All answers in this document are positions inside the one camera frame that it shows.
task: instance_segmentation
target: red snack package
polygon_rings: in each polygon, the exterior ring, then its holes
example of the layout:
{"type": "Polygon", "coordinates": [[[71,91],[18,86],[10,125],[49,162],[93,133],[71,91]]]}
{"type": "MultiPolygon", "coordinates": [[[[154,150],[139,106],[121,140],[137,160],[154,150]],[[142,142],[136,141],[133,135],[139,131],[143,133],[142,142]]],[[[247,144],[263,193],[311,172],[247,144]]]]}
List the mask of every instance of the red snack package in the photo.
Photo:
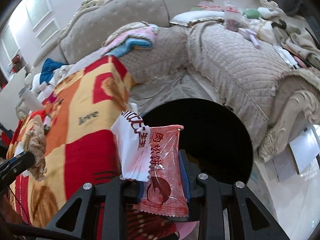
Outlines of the red snack package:
{"type": "Polygon", "coordinates": [[[148,213],[187,217],[189,210],[180,177],[178,144],[180,125],[150,127],[150,177],[144,184],[137,210],[148,213]]]}

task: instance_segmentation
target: plastic bag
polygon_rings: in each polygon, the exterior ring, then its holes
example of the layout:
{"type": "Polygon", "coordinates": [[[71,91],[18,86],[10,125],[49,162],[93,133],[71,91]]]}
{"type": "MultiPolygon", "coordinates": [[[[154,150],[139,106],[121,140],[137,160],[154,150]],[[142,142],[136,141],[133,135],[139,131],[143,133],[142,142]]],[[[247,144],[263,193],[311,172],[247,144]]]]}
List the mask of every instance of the plastic bag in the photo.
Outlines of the plastic bag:
{"type": "Polygon", "coordinates": [[[243,15],[236,6],[236,3],[225,1],[224,3],[224,22],[227,30],[237,32],[241,27],[243,15]]]}
{"type": "Polygon", "coordinates": [[[123,111],[110,128],[115,135],[122,176],[148,181],[151,158],[150,127],[131,111],[123,111]]]}
{"type": "Polygon", "coordinates": [[[216,5],[213,2],[209,2],[209,1],[201,1],[198,4],[198,6],[205,9],[206,11],[218,11],[218,12],[223,11],[219,5],[216,5]]]}
{"type": "Polygon", "coordinates": [[[180,125],[150,128],[150,177],[144,185],[137,210],[164,215],[186,217],[189,214],[180,177],[178,144],[180,125]]]}

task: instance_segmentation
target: blue cloth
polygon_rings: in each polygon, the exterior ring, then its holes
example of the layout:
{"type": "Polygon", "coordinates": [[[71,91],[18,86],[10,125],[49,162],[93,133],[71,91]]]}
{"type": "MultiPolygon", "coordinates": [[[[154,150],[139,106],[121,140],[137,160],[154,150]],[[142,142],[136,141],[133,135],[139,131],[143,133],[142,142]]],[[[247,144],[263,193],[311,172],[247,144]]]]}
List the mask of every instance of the blue cloth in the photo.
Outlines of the blue cloth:
{"type": "Polygon", "coordinates": [[[40,84],[43,82],[47,82],[49,84],[49,81],[53,77],[53,71],[55,71],[58,68],[61,68],[61,66],[65,65],[65,63],[54,61],[50,58],[47,58],[42,66],[42,71],[40,75],[40,84]]]}
{"type": "Polygon", "coordinates": [[[146,41],[143,39],[127,38],[124,43],[112,49],[106,55],[113,55],[118,58],[129,53],[134,47],[138,47],[142,49],[151,49],[152,43],[150,41],[146,41]]]}

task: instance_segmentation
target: white plastic bag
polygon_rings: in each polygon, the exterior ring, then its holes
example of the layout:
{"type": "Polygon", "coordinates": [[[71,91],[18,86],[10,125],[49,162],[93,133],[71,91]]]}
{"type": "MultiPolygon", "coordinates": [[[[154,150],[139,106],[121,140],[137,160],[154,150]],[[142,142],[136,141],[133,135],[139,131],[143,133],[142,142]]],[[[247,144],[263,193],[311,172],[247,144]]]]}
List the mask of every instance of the white plastic bag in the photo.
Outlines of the white plastic bag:
{"type": "Polygon", "coordinates": [[[123,111],[110,128],[116,137],[121,171],[124,179],[148,181],[151,147],[150,127],[131,111],[123,111]]]}

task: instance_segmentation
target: window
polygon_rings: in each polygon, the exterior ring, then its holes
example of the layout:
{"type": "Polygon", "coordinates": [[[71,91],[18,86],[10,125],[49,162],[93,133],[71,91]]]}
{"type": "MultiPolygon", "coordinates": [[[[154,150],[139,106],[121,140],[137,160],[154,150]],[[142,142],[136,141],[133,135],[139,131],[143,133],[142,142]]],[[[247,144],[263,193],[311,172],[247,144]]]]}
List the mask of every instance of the window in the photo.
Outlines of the window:
{"type": "Polygon", "coordinates": [[[48,0],[26,0],[25,4],[33,28],[51,12],[48,0]]]}
{"type": "Polygon", "coordinates": [[[4,46],[4,50],[8,56],[9,61],[17,54],[18,51],[18,45],[12,36],[10,27],[8,26],[1,37],[2,44],[4,46]]]}
{"type": "Polygon", "coordinates": [[[36,36],[41,42],[41,46],[43,47],[58,30],[55,20],[49,22],[36,36]]]}

